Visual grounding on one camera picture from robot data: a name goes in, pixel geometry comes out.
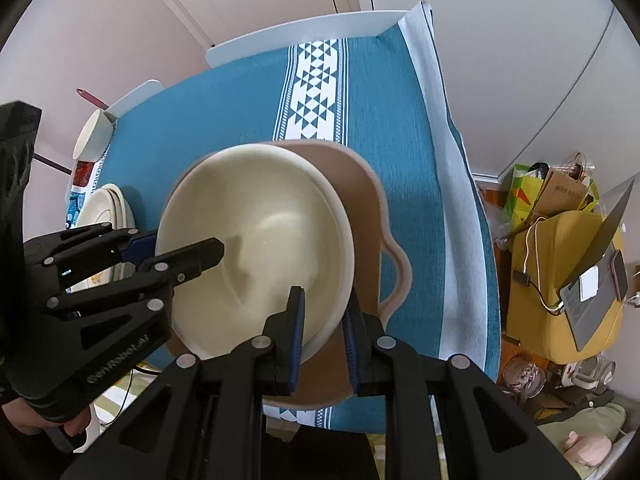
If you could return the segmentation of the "white duck pattern plate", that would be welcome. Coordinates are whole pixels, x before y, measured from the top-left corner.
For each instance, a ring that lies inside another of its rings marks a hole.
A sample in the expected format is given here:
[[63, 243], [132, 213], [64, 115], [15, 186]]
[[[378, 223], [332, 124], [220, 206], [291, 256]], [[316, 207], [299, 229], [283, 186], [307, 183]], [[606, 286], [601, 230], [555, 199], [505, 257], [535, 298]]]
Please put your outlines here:
[[[97, 223], [108, 222], [114, 230], [133, 229], [134, 215], [120, 188], [107, 183], [97, 188], [82, 205], [79, 211], [76, 226], [91, 226]], [[106, 285], [114, 281], [122, 280], [127, 273], [125, 263], [117, 263], [90, 278], [73, 285], [70, 292], [80, 292], [87, 288]]]

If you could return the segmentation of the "pink square handled dish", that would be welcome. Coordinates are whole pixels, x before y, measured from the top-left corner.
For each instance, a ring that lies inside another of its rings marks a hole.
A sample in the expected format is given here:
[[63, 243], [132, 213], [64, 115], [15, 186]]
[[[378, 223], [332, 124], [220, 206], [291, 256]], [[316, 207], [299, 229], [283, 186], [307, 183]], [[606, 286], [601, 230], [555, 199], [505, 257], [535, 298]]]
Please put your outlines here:
[[[371, 166], [346, 146], [328, 141], [276, 141], [311, 162], [337, 192], [352, 229], [355, 247], [356, 292], [361, 310], [387, 321], [404, 303], [412, 283], [408, 256], [390, 230], [390, 215], [383, 185]], [[186, 348], [175, 337], [175, 348]], [[330, 339], [308, 361], [300, 363], [299, 378], [290, 396], [268, 396], [278, 408], [310, 411], [328, 408], [349, 398], [345, 345], [341, 321]]]

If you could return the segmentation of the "white ceramic bowl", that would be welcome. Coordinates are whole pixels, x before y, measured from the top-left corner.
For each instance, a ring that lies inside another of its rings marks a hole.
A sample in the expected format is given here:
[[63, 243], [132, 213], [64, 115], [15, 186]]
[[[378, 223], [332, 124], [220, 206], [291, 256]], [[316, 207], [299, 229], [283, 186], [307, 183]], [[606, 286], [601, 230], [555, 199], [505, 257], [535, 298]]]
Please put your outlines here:
[[95, 110], [82, 126], [73, 150], [73, 160], [97, 162], [106, 151], [115, 131], [115, 117]]

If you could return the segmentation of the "cream yellow bowl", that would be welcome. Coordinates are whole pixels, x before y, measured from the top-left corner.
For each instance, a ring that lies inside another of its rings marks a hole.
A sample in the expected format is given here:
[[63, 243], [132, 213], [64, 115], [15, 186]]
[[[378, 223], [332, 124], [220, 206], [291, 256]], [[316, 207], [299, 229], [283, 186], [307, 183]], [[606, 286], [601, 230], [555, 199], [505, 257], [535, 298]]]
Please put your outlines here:
[[302, 359], [341, 321], [355, 276], [346, 210], [329, 180], [286, 148], [246, 144], [208, 156], [172, 191], [157, 230], [163, 255], [215, 237], [216, 266], [175, 290], [172, 328], [201, 359], [258, 335], [305, 292]]

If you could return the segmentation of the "black clothes rack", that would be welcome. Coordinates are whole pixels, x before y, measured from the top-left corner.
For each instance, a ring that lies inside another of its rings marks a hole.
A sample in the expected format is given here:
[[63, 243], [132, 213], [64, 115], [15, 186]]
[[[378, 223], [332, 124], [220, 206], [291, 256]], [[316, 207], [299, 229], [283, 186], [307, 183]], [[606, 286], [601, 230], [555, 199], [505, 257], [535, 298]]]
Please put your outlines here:
[[71, 170], [70, 168], [67, 168], [59, 164], [58, 162], [48, 159], [47, 157], [44, 157], [38, 153], [34, 154], [34, 159], [38, 160], [38, 162], [41, 162], [43, 165], [46, 165], [54, 170], [58, 170], [59, 172], [62, 172], [62, 174], [67, 174], [68, 176], [70, 176], [73, 173], [73, 170]]

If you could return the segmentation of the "yellow chair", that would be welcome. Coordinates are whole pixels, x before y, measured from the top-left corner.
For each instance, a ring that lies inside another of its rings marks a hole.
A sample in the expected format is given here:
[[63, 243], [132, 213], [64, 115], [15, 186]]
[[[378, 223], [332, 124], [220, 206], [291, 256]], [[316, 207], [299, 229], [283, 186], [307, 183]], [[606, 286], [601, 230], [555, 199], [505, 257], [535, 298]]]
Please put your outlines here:
[[553, 313], [560, 290], [603, 223], [600, 214], [571, 210], [540, 220], [515, 235], [506, 334], [537, 356], [568, 364], [610, 348], [623, 324], [624, 305], [612, 298], [588, 342], [579, 349], [566, 310]]

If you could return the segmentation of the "grey laptop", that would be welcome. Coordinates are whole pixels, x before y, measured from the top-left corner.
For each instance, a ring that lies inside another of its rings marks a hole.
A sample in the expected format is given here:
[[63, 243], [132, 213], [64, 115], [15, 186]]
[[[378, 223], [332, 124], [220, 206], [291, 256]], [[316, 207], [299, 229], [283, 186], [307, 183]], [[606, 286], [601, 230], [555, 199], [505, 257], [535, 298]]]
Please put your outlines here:
[[624, 259], [614, 248], [613, 238], [622, 223], [633, 187], [634, 182], [630, 182], [559, 290], [577, 351], [586, 348], [608, 309], [620, 299], [614, 270], [615, 261], [624, 263]]

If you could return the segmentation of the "teal patterned tablecloth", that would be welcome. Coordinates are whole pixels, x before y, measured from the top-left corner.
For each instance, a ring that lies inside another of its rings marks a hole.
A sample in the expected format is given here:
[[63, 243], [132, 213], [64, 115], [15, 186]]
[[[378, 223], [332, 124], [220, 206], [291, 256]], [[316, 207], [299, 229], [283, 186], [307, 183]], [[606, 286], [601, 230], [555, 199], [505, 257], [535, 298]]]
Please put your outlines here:
[[207, 52], [171, 88], [140, 84], [106, 112], [99, 154], [74, 155], [67, 222], [117, 185], [142, 230], [201, 159], [272, 142], [316, 166], [345, 207], [363, 311], [416, 350], [498, 374], [500, 307], [485, 209], [451, 119], [426, 2], [310, 18]]

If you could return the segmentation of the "white wardrobe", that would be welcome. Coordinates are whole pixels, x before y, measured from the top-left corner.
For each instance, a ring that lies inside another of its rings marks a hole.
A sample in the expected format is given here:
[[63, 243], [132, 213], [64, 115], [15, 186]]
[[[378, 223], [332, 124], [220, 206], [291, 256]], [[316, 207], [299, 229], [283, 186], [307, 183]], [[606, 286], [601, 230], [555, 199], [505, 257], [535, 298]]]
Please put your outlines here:
[[433, 10], [474, 174], [584, 153], [608, 190], [639, 170], [639, 47], [611, 0], [370, 0]]

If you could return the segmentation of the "pink handled mop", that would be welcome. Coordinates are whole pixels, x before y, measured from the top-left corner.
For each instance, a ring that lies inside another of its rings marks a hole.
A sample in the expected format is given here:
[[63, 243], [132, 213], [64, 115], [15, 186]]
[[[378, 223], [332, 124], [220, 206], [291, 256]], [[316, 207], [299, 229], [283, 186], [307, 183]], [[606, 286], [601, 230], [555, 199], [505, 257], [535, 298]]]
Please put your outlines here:
[[89, 92], [89, 91], [87, 91], [85, 89], [77, 88], [76, 89], [76, 93], [78, 94], [78, 96], [81, 97], [81, 99], [87, 101], [88, 103], [90, 103], [91, 105], [95, 106], [99, 110], [107, 110], [108, 109], [108, 105], [104, 101], [102, 101], [101, 99], [99, 99], [96, 96], [94, 96], [91, 92]]

